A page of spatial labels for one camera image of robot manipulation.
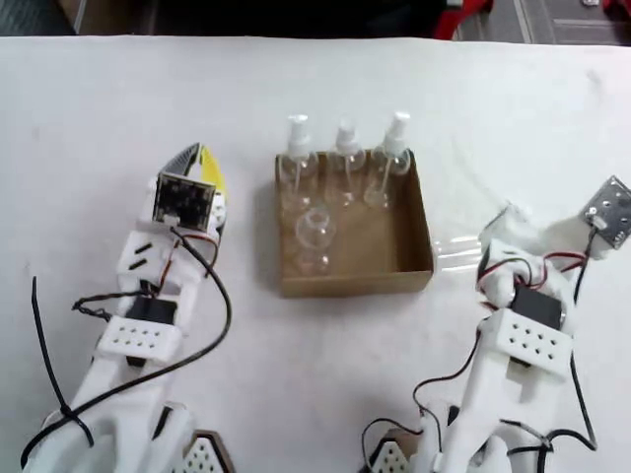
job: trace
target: cardboard box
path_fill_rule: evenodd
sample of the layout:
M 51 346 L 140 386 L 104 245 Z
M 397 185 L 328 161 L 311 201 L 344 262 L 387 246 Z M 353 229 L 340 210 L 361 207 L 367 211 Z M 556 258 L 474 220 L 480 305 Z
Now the cardboard box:
M 323 195 L 326 154 L 319 153 Z M 331 209 L 337 234 L 330 248 L 330 272 L 304 276 L 296 267 L 294 230 L 282 219 L 281 186 L 276 157 L 276 210 L 280 232 L 280 288 L 286 298 L 331 298 L 421 291 L 434 272 L 421 187 L 412 156 L 391 209 L 373 209 L 363 201 Z

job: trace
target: metal plate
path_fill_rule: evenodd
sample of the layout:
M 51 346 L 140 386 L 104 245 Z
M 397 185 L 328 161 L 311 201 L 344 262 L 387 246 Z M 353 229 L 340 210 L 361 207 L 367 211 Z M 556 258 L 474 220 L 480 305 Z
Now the metal plate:
M 581 213 L 581 218 L 590 225 L 594 217 L 606 223 L 606 228 L 598 230 L 598 234 L 615 249 L 631 235 L 631 190 L 615 175 L 606 181 Z

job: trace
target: spray pump cap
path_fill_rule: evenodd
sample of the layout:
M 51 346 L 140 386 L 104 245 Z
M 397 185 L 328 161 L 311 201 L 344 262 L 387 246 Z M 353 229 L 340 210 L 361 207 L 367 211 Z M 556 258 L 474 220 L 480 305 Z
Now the spray pump cap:
M 405 150 L 405 127 L 410 120 L 409 113 L 398 111 L 384 137 L 384 150 L 389 155 L 398 156 Z
M 306 115 L 291 115 L 289 117 L 290 133 L 287 155 L 292 160 L 305 160 L 311 152 L 312 137 L 307 130 Z
M 359 153 L 360 147 L 357 141 L 355 125 L 348 120 L 342 120 L 337 129 L 337 140 L 335 140 L 337 151 L 343 156 L 352 156 Z

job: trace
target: black cable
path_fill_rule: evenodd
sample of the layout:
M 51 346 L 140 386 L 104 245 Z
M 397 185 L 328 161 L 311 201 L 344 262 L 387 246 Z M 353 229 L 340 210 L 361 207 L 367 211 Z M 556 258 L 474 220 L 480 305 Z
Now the black cable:
M 594 243 L 596 233 L 597 233 L 597 228 L 592 227 L 592 229 L 590 230 L 588 244 L 585 248 L 585 260 L 583 262 L 583 265 L 581 266 L 581 271 L 579 273 L 576 286 L 574 288 L 574 304 L 576 304 L 579 300 L 581 284 L 583 283 L 583 278 L 585 276 L 585 272 L 588 267 L 588 261 L 590 260 L 590 256 L 592 253 L 592 245 Z M 583 421 L 588 431 L 589 438 L 586 439 L 585 436 L 579 434 L 576 431 L 572 431 L 569 429 L 556 429 L 550 432 L 545 437 L 548 441 L 548 445 L 543 443 L 540 446 L 523 446 L 523 447 L 513 448 L 508 451 L 508 455 L 513 455 L 516 453 L 524 453 L 527 451 L 538 451 L 539 455 L 537 457 L 537 466 L 536 466 L 537 473 L 545 473 L 545 460 L 546 460 L 547 454 L 551 451 L 554 451 L 554 448 L 552 447 L 552 441 L 558 437 L 571 437 L 573 439 L 576 439 L 591 451 L 596 451 L 598 448 L 598 443 L 596 441 L 596 433 L 594 432 L 594 427 L 592 426 L 592 420 L 590 419 L 590 414 L 588 412 L 588 408 L 585 403 L 585 397 L 583 396 L 583 389 L 581 388 L 581 383 L 579 381 L 579 376 L 576 369 L 576 361 L 574 359 L 574 353 L 572 353 L 570 357 L 570 372 L 572 374 L 574 388 L 576 390 L 576 395 L 579 400 L 579 406 L 581 408 L 581 414 L 583 416 Z
M 366 468 L 368 468 L 368 470 L 371 471 L 371 472 L 373 472 L 374 470 L 373 470 L 373 465 L 370 464 L 370 460 L 368 459 L 368 454 L 366 453 L 366 432 L 374 424 L 378 424 L 378 423 L 381 423 L 381 422 L 388 422 L 389 424 L 393 424 L 394 426 L 397 426 L 401 430 L 406 431 L 409 434 L 413 434 L 414 436 L 420 436 L 421 434 L 423 434 L 423 430 L 422 429 L 420 429 L 418 431 L 415 431 L 413 429 L 410 429 L 409 427 L 405 427 L 405 426 L 399 424 L 397 421 L 395 421 L 393 419 L 389 419 L 388 417 L 379 417 L 379 418 L 375 419 L 374 421 L 372 421 L 368 426 L 366 426 L 366 428 L 362 432 L 362 457 L 364 458 L 364 466 Z
M 46 347 L 46 339 L 43 335 L 43 328 L 41 326 L 41 315 L 39 314 L 39 304 L 37 303 L 37 277 L 33 277 L 33 286 L 31 290 L 31 305 L 33 306 L 33 315 L 35 317 L 35 328 L 37 330 L 37 339 L 39 340 L 39 347 L 41 348 L 41 356 L 43 357 L 43 363 L 46 366 L 46 372 L 48 372 L 48 377 L 50 378 L 50 384 L 52 384 L 52 389 L 55 391 L 55 395 L 57 396 L 57 400 L 59 401 L 59 412 L 67 418 L 68 420 L 74 421 L 86 434 L 86 438 L 88 439 L 88 444 L 93 446 L 95 444 L 95 440 L 92 437 L 92 432 L 88 429 L 88 426 L 84 424 L 84 422 L 79 419 L 79 416 L 72 412 L 70 406 L 63 397 L 61 393 L 61 389 L 59 388 L 59 384 L 57 383 L 57 378 L 55 377 L 55 373 L 52 370 L 52 363 L 50 362 L 50 356 L 48 355 L 48 348 Z
M 585 248 L 585 261 L 581 266 L 581 272 L 579 273 L 579 277 L 576 280 L 576 286 L 574 287 L 574 304 L 576 304 L 579 300 L 579 291 L 581 291 L 581 284 L 583 283 L 585 271 L 588 269 L 588 261 L 590 260 L 590 254 L 592 254 L 592 244 L 594 243 L 597 231 L 598 229 L 596 227 L 592 227 L 592 230 L 590 231 L 590 239 L 588 239 L 588 245 Z
M 464 371 L 471 364 L 471 361 L 473 360 L 473 355 L 475 355 L 475 352 L 477 350 L 477 346 L 479 344 L 479 341 L 480 341 L 480 331 L 477 330 L 475 332 L 475 343 L 473 344 L 473 348 L 471 348 L 471 351 L 469 352 L 469 355 L 466 358 L 466 361 L 464 362 L 464 365 L 462 365 L 462 367 L 457 372 L 455 372 L 453 374 L 449 374 L 447 376 L 432 377 L 430 379 L 425 379 L 424 381 L 419 382 L 414 387 L 414 390 L 412 391 L 412 399 L 414 399 L 414 403 L 418 406 L 419 410 L 421 411 L 421 414 L 424 414 L 424 413 L 429 414 L 430 416 L 432 416 L 434 418 L 434 421 L 436 422 L 436 429 L 438 431 L 439 451 L 443 451 L 443 432 L 442 432 L 442 429 L 441 429 L 441 423 L 439 422 L 438 417 L 436 416 L 436 414 L 434 414 L 432 411 L 430 411 L 427 407 L 425 407 L 423 404 L 421 404 L 419 402 L 419 400 L 416 398 L 416 394 L 418 393 L 419 389 L 421 387 L 423 387 L 423 386 L 426 386 L 428 384 L 432 384 L 434 382 L 450 381 L 452 379 L 456 379 L 461 374 L 463 374 Z
M 421 387 L 426 386 L 428 384 L 432 384 L 434 382 L 451 381 L 452 379 L 456 379 L 457 377 L 459 377 L 461 374 L 463 374 L 466 371 L 466 369 L 469 367 L 469 365 L 473 361 L 473 355 L 475 355 L 479 342 L 480 342 L 480 331 L 477 330 L 475 332 L 475 343 L 473 344 L 473 348 L 471 348 L 471 351 L 469 352 L 469 355 L 466 358 L 464 365 L 462 365 L 462 367 L 457 372 L 453 374 L 449 374 L 447 376 L 432 377 L 430 379 L 425 379 L 424 381 L 419 382 L 416 385 L 416 387 L 414 387 L 414 390 L 412 391 L 412 398 L 414 399 L 414 402 L 416 403 L 417 406 L 420 407 L 420 403 L 418 402 L 418 399 L 416 398 L 416 394 Z
M 581 384 L 579 382 L 579 376 L 576 370 L 576 362 L 574 361 L 574 353 L 570 358 L 570 371 L 572 372 L 572 379 L 574 381 L 574 387 L 576 389 L 576 395 L 579 398 L 579 405 L 581 407 L 581 414 L 583 415 L 583 421 L 585 423 L 585 427 L 588 431 L 588 439 L 585 436 L 579 434 L 576 431 L 571 431 L 569 429 L 556 429 L 550 432 L 546 438 L 552 443 L 554 439 L 557 437 L 571 437 L 573 439 L 578 440 L 585 447 L 587 447 L 591 451 L 596 451 L 598 449 L 598 442 L 596 440 L 596 434 L 594 432 L 594 427 L 592 426 L 592 420 L 590 419 L 590 414 L 588 413 L 588 408 L 585 404 L 585 398 L 583 397 L 583 390 L 581 389 Z M 537 458 L 536 471 L 537 473 L 545 473 L 545 459 L 550 451 L 550 448 L 546 448 L 545 445 L 539 447 L 539 455 Z
M 152 296 L 151 293 L 147 289 L 140 289 L 138 291 L 129 291 L 126 293 L 109 293 L 109 294 L 100 294 L 96 296 L 90 296 L 88 298 L 80 298 L 74 304 L 72 304 L 73 310 L 79 310 L 81 313 L 85 313 L 86 315 L 91 315 L 92 317 L 102 318 L 106 322 L 109 322 L 111 319 L 111 313 L 105 311 L 104 308 L 98 308 L 96 310 L 92 310 L 88 307 L 83 307 L 86 303 L 94 303 L 96 301 L 107 301 L 109 299 L 118 299 L 118 298 L 127 298 L 127 297 L 135 297 L 135 296 Z
M 531 451 L 540 451 L 542 447 L 543 447 L 543 445 L 518 446 L 518 447 L 515 447 L 515 448 L 511 448 L 509 451 L 507 451 L 506 452 L 506 456 L 517 455 L 518 453 L 527 453 L 527 452 L 531 452 Z M 550 451 L 554 451 L 554 448 L 552 447 L 552 445 L 550 445 Z
M 518 429 L 522 429 L 524 432 L 527 432 L 528 434 L 531 434 L 533 437 L 537 438 L 541 442 L 541 444 L 545 446 L 546 449 L 549 450 L 552 448 L 552 443 L 550 443 L 550 440 L 547 438 L 547 436 L 537 431 L 536 429 L 532 428 L 528 424 L 525 424 L 519 421 L 512 421 L 509 419 L 500 419 L 500 422 L 502 424 L 506 424 L 507 426 L 517 427 Z
M 188 252 L 197 261 L 199 261 L 199 263 L 210 274 L 210 276 L 213 278 L 213 281 L 217 285 L 217 288 L 219 289 L 219 292 L 223 296 L 224 301 L 226 303 L 226 323 L 224 324 L 224 328 L 222 329 L 222 331 L 219 334 L 219 336 L 212 343 L 210 343 L 208 346 L 206 346 L 206 347 L 202 348 L 201 350 L 193 353 L 192 355 L 189 355 L 188 357 L 184 358 L 183 360 L 180 360 L 179 362 L 177 362 L 177 363 L 175 363 L 173 365 L 170 365 L 170 366 L 168 366 L 166 368 L 163 368 L 161 370 L 158 370 L 156 372 L 152 372 L 150 374 L 146 374 L 144 376 L 138 377 L 138 378 L 133 379 L 133 380 L 131 380 L 129 382 L 121 384 L 120 386 L 115 387 L 115 388 L 111 389 L 110 391 L 107 391 L 107 392 L 104 392 L 103 394 L 100 394 L 99 396 L 91 399 L 90 401 L 88 401 L 88 402 L 82 404 L 81 406 L 77 407 L 76 409 L 74 409 L 74 411 L 72 411 L 72 412 L 75 415 L 79 415 L 79 414 L 87 411 L 91 407 L 96 406 L 97 404 L 109 399 L 111 396 L 113 396 L 115 394 L 118 394 L 119 392 L 125 391 L 127 389 L 132 388 L 132 387 L 135 387 L 135 386 L 137 386 L 139 384 L 142 384 L 143 382 L 147 382 L 147 381 L 150 381 L 152 379 L 155 379 L 155 378 L 157 378 L 159 376 L 162 376 L 163 374 L 167 374 L 169 372 L 174 372 L 175 370 L 178 370 L 178 369 L 180 369 L 182 367 L 185 367 L 186 365 L 189 365 L 189 364 L 199 360 L 200 358 L 202 358 L 203 356 L 205 356 L 206 354 L 208 354 L 209 352 L 214 350 L 226 338 L 226 335 L 228 334 L 228 330 L 230 329 L 230 325 L 232 323 L 232 314 L 233 314 L 232 303 L 230 301 L 230 296 L 228 295 L 228 291 L 226 291 L 226 288 L 224 287 L 223 282 L 221 281 L 221 279 L 219 278 L 217 273 L 215 273 L 215 270 L 203 258 L 203 256 L 201 256 L 199 251 L 197 251 L 193 246 L 191 246 L 190 243 L 188 243 L 188 241 L 186 241 L 186 239 L 183 236 L 181 236 L 177 231 L 175 231 L 175 229 L 172 229 L 172 231 L 179 238 L 181 238 L 181 242 L 182 242 L 182 245 L 184 246 L 184 248 L 186 248 L 186 250 L 188 250 Z M 31 454 L 33 449 L 37 446 L 37 444 L 40 441 L 42 441 L 43 439 L 45 439 L 48 435 L 50 435 L 53 432 L 55 432 L 57 429 L 65 426 L 68 422 L 69 422 L 68 418 L 60 419 L 59 421 L 54 422 L 54 423 L 46 426 L 44 429 L 39 431 L 37 433 L 37 435 L 31 439 L 31 441 L 29 441 L 29 443 L 24 448 L 24 450 L 22 452 L 22 455 L 20 457 L 20 464 L 22 465 L 23 469 L 26 466 L 27 461 L 29 460 L 29 455 Z

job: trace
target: white tablecloth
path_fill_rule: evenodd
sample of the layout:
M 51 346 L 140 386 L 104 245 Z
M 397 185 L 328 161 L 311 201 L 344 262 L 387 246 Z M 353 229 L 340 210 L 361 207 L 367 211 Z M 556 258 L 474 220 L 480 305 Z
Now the white tablecloth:
M 274 155 L 286 115 L 319 149 L 356 118 L 365 146 L 412 114 L 433 239 L 475 235 L 505 199 L 541 224 L 574 215 L 612 173 L 631 183 L 631 52 L 418 39 L 1 38 L 0 465 L 57 408 L 30 307 L 31 276 L 61 388 L 72 398 L 103 330 L 70 305 L 115 289 L 114 265 L 147 179 L 194 141 L 230 191 L 218 271 L 235 307 L 212 355 L 170 398 L 217 430 L 241 472 L 352 472 L 374 417 L 418 422 L 411 389 L 453 371 L 484 311 L 473 273 L 439 272 L 418 295 L 285 301 L 277 293 Z M 559 440 L 550 471 L 623 471 L 631 447 L 631 244 L 589 268 L 577 362 L 600 443 Z M 223 323 L 211 284 L 192 351 Z M 464 380 L 429 395 L 458 400 Z M 583 429 L 571 385 L 559 427 Z M 375 441 L 378 432 L 370 438 Z

